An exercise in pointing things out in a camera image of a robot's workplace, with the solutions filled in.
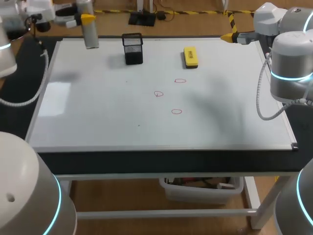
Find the mesh pen cup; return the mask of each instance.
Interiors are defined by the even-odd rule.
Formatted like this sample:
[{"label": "mesh pen cup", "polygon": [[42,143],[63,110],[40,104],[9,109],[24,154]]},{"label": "mesh pen cup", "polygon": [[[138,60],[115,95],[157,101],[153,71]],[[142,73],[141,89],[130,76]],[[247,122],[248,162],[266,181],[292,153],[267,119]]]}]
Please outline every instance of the mesh pen cup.
[{"label": "mesh pen cup", "polygon": [[141,33],[127,33],[122,35],[126,65],[140,65],[143,63]]}]

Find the yellow clamp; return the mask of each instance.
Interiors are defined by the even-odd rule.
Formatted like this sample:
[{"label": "yellow clamp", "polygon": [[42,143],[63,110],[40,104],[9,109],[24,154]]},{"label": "yellow clamp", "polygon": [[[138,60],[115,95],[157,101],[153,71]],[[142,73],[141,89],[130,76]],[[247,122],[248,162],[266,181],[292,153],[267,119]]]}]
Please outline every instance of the yellow clamp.
[{"label": "yellow clamp", "polygon": [[82,25],[88,25],[91,24],[96,19],[96,17],[90,14],[82,14],[80,19],[82,20]]}]

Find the table frame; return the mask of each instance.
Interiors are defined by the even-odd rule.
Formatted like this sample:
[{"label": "table frame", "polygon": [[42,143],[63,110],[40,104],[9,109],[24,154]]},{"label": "table frame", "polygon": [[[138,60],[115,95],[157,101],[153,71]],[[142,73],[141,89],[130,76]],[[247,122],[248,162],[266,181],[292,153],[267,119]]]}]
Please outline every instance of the table frame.
[{"label": "table frame", "polygon": [[275,200],[284,185],[296,175],[289,173],[263,173],[261,175],[282,175],[276,181],[266,198],[260,203],[254,177],[244,173],[132,173],[132,174],[95,174],[95,175],[58,175],[65,192],[69,195],[73,180],[111,180],[111,179],[155,179],[173,177],[217,177],[244,176],[244,190],[249,205],[248,209],[200,209],[200,210],[152,210],[152,211],[90,211],[77,212],[78,219],[125,219],[125,218],[173,218],[173,217],[251,217],[252,229],[259,230],[273,215]]}]

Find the black cable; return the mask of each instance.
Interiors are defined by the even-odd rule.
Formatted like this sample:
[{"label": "black cable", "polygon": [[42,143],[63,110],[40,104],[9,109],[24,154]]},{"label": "black cable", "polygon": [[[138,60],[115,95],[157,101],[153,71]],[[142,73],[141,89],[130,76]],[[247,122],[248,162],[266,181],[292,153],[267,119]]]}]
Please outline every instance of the black cable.
[{"label": "black cable", "polygon": [[153,1],[153,6],[156,7],[156,10],[153,13],[156,13],[157,12],[157,5],[155,4],[155,1]]},{"label": "black cable", "polygon": [[172,21],[172,20],[174,19],[174,17],[175,17],[175,11],[173,10],[173,8],[171,8],[171,7],[169,7],[169,6],[163,6],[162,3],[160,3],[160,0],[158,0],[158,4],[159,4],[161,7],[163,7],[163,8],[167,8],[167,9],[170,9],[171,11],[173,11],[173,17],[172,17],[170,20],[168,20],[168,21],[164,20],[165,22],[170,22],[170,21]]},{"label": "black cable", "polygon": [[41,50],[42,50],[42,51],[45,51],[46,48],[45,48],[45,46],[43,45],[42,41],[39,40],[39,39],[36,37],[36,26],[35,26],[36,21],[37,21],[37,20],[36,20],[34,17],[29,16],[29,17],[27,17],[27,18],[25,19],[25,21],[24,21],[24,26],[25,26],[26,30],[30,31],[31,24],[33,24],[34,32],[33,32],[33,33],[30,32],[30,35],[33,36],[33,39],[34,39],[35,42],[40,46]]}]

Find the whiteboard eraser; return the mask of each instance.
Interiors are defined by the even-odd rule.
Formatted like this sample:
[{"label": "whiteboard eraser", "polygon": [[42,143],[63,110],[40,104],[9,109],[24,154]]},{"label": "whiteboard eraser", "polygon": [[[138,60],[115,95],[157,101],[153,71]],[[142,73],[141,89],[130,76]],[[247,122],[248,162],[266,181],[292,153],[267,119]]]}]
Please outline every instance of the whiteboard eraser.
[{"label": "whiteboard eraser", "polygon": [[195,69],[198,67],[198,57],[195,47],[185,47],[184,57],[187,69]]}]

